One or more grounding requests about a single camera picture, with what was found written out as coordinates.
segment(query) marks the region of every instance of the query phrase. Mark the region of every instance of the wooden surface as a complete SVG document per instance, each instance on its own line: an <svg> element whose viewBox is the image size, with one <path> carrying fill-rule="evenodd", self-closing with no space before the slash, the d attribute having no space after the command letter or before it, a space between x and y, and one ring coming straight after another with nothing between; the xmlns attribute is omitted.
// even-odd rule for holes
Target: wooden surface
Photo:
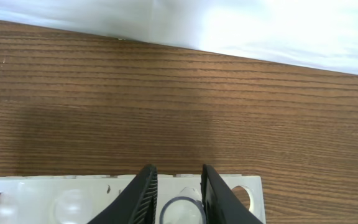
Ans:
<svg viewBox="0 0 358 224"><path fill-rule="evenodd" d="M0 176L260 175L268 224L358 223L358 76L0 22Z"/></svg>

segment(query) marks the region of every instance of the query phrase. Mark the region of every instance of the brown wood grain surface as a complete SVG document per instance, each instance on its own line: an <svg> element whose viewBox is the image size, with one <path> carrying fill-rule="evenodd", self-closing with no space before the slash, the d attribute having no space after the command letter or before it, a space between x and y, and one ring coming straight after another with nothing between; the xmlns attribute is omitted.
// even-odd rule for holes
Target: brown wood grain surface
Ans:
<svg viewBox="0 0 358 224"><path fill-rule="evenodd" d="M358 223L358 76L0 21L0 176L260 175L268 224Z"/></svg>

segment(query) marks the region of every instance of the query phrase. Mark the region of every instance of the wooden table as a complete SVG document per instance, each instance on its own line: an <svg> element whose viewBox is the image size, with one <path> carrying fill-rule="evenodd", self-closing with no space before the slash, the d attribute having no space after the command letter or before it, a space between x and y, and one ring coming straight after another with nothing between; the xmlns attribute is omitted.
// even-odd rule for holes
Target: wooden table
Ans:
<svg viewBox="0 0 358 224"><path fill-rule="evenodd" d="M358 223L358 76L0 21L0 176L260 175L268 224Z"/></svg>

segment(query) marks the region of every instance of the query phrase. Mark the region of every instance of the table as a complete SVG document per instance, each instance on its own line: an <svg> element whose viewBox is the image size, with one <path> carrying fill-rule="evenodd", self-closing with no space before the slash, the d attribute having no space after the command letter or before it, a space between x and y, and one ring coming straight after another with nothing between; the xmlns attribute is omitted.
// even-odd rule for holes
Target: table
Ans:
<svg viewBox="0 0 358 224"><path fill-rule="evenodd" d="M358 223L358 76L0 21L0 176L260 175L268 224Z"/></svg>

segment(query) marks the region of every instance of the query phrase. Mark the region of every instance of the white plastic sheet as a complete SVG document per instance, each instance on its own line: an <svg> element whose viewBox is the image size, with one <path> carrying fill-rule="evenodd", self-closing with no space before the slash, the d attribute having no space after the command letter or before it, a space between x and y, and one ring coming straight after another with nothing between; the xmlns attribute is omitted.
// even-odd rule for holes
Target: white plastic sheet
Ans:
<svg viewBox="0 0 358 224"><path fill-rule="evenodd" d="M0 20L358 74L358 0L0 0Z"/></svg>

